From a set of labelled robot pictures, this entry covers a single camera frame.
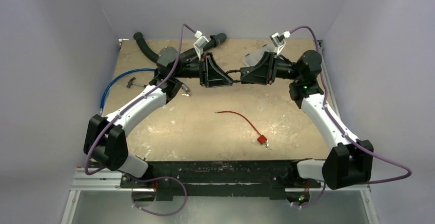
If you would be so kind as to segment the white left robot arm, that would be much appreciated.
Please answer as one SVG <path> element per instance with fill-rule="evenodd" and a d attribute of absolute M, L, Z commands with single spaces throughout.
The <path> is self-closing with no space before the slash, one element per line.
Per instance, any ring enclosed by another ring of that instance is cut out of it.
<path fill-rule="evenodd" d="M 234 83 L 217 65 L 212 53 L 198 50 L 185 58 L 173 47 L 162 49 L 157 56 L 154 76 L 139 95 L 108 115 L 96 114 L 90 118 L 84 143 L 87 175 L 96 173 L 89 169 L 91 160 L 95 160 L 102 169 L 133 176 L 133 181 L 141 188 L 151 185 L 150 166 L 129 152 L 127 137 L 152 112 L 175 98 L 183 85 L 180 78 L 198 78 L 206 88 Z"/>

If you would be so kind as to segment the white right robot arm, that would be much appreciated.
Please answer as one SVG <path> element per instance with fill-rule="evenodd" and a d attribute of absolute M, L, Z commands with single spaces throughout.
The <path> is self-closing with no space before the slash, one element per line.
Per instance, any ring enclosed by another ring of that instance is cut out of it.
<path fill-rule="evenodd" d="M 318 83 L 322 56 L 305 51 L 295 62 L 264 52 L 254 66 L 240 68 L 241 84 L 270 85 L 276 78 L 290 79 L 289 95 L 314 123 L 330 152 L 325 160 L 302 159 L 291 166 L 289 182 L 296 187 L 308 179 L 324 182 L 336 190 L 370 181 L 374 151 L 369 140 L 350 132 L 330 108 L 327 92 Z"/>

